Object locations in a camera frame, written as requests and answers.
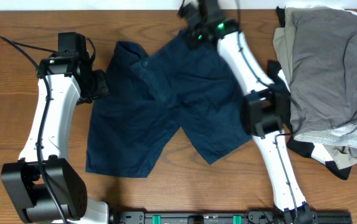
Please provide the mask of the navy blue shorts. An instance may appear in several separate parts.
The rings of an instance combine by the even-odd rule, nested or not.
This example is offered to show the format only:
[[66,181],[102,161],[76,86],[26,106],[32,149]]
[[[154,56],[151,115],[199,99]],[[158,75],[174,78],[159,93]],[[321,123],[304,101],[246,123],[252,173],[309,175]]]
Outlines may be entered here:
[[87,172],[145,178],[179,129],[209,164],[250,139],[229,66],[210,45],[191,48],[183,33],[153,55],[117,42],[106,78],[110,94],[92,107]]

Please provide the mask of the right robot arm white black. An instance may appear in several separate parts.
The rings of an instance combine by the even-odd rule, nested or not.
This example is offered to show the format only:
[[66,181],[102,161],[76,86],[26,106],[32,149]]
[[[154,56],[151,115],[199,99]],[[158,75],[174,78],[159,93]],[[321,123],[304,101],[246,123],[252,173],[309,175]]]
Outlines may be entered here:
[[182,3],[185,39],[191,47],[213,45],[232,70],[242,90],[240,120],[264,160],[276,212],[268,223],[316,223],[317,217],[298,186],[285,138],[283,114],[291,96],[285,84],[275,83],[250,51],[238,19],[228,19],[217,1]]

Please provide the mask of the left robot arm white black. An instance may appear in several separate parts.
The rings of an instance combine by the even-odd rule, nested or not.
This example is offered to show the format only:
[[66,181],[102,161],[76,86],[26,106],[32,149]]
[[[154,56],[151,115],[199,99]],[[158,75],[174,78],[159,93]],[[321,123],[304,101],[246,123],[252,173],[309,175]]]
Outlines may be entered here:
[[103,70],[86,60],[50,57],[37,68],[39,97],[31,131],[1,181],[24,223],[108,223],[108,204],[88,196],[69,163],[75,107],[109,93]]

